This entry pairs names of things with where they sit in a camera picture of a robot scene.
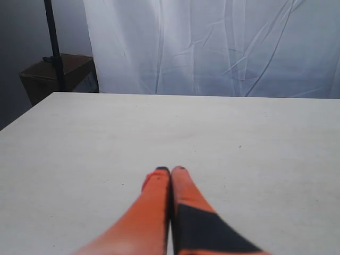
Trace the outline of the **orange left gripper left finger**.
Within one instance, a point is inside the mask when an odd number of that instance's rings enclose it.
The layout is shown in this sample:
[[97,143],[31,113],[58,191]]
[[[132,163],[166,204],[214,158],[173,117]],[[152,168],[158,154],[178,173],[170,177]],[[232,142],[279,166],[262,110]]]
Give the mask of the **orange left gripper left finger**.
[[166,254],[170,198],[170,172],[157,167],[127,212],[74,254]]

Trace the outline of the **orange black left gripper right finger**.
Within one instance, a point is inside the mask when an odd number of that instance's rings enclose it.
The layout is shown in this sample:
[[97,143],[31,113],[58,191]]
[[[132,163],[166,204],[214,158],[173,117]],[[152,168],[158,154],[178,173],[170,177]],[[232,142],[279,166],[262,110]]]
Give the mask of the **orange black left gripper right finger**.
[[172,170],[175,254],[268,254],[230,227],[182,166]]

